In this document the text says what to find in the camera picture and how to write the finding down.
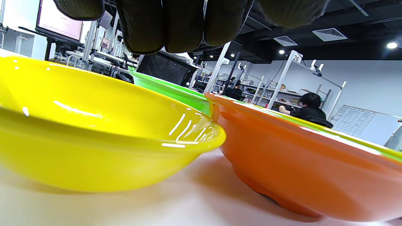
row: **black glove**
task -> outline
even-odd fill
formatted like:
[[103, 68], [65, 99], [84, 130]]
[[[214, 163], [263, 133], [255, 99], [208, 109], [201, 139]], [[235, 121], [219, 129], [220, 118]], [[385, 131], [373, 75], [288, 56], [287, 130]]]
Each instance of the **black glove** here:
[[[66, 16], [96, 20], [103, 0], [54, 0]], [[135, 54], [196, 50], [201, 42], [212, 47], [231, 41], [241, 30], [254, 0], [115, 0], [124, 42]], [[321, 16], [329, 0], [259, 0], [266, 17], [278, 26], [295, 28]]]

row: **yellow bowl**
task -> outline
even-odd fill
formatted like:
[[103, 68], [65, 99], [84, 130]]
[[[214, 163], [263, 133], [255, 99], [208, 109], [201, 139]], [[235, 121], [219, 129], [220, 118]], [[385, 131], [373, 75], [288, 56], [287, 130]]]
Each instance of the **yellow bowl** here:
[[125, 191], [225, 141], [208, 116], [148, 89], [0, 49], [0, 162], [34, 181]]

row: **ceiling light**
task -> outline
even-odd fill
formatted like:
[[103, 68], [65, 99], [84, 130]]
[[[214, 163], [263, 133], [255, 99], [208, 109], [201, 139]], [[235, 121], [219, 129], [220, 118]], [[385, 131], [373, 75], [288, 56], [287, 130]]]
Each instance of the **ceiling light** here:
[[397, 48], [398, 47], [398, 44], [396, 43], [396, 42], [390, 42], [390, 43], [388, 43], [388, 45], [387, 45], [387, 48], [388, 49], [395, 49], [395, 48]]

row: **plastic bowl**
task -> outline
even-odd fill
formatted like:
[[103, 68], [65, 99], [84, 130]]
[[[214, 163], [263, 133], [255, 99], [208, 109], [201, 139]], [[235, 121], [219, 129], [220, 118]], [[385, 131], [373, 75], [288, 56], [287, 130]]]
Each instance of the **plastic bowl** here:
[[0, 162], [85, 192], [155, 184], [219, 147], [224, 130], [174, 99], [0, 49]]
[[138, 72], [130, 72], [130, 74], [134, 77], [136, 85], [171, 97], [211, 116], [208, 100], [203, 94], [146, 74]]
[[223, 154], [256, 192], [305, 216], [402, 216], [400, 153], [255, 105], [205, 97], [227, 133]]

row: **table surface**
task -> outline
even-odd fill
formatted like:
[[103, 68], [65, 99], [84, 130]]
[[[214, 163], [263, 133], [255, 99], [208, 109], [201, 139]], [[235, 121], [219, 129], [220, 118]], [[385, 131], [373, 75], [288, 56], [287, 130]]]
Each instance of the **table surface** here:
[[[66, 54], [67, 55], [73, 55], [73, 56], [80, 57], [80, 58], [84, 56], [84, 53], [76, 53], [74, 51], [66, 51]], [[98, 58], [98, 57], [94, 57], [94, 63], [100, 64], [100, 65], [103, 65], [103, 66], [106, 66], [106, 67], [111, 67], [112, 66], [112, 64], [109, 61], [101, 59], [101, 58]], [[129, 70], [126, 70], [126, 69], [123, 69], [123, 68], [120, 68], [120, 67], [118, 67], [117, 70], [120, 71], [120, 72], [124, 72], [126, 74], [129, 74], [129, 72], [130, 72]]]
[[[119, 61], [119, 62], [121, 62], [121, 63], [124, 61], [124, 60], [121, 59], [121, 58], [115, 57], [115, 56], [113, 56], [113, 55], [110, 55], [110, 54], [107, 54], [107, 53], [104, 53], [104, 52], [101, 52], [101, 51], [96, 51], [95, 54], [99, 54], [99, 55], [101, 55], [101, 56], [104, 56], [104, 57], [109, 58], [109, 59], [112, 59], [112, 60]], [[136, 60], [133, 59], [133, 58], [130, 59], [130, 60], [133, 61], [133, 62], [135, 62], [135, 64], [132, 63], [132, 62], [127, 62], [127, 65], [128, 65], [128, 66], [131, 66], [131, 67], [137, 67], [137, 66], [138, 66], [138, 61], [136, 61]]]
[[159, 184], [121, 193], [63, 191], [0, 168], [0, 196], [5, 226], [402, 226], [291, 213], [243, 184], [219, 150]]

